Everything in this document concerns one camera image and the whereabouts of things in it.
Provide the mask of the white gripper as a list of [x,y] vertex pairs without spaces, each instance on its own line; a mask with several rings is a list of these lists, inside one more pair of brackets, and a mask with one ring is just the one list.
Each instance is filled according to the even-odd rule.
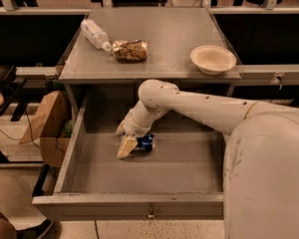
[[116,135],[122,135],[117,158],[126,158],[137,147],[136,137],[145,136],[151,129],[152,124],[161,117],[161,110],[149,108],[141,101],[129,110],[124,120],[116,129]]

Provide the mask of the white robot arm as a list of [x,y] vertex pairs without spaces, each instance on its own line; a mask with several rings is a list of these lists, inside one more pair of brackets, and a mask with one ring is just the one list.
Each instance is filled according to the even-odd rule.
[[225,239],[299,239],[299,109],[181,91],[146,80],[117,128],[118,157],[170,111],[228,136],[223,163]]

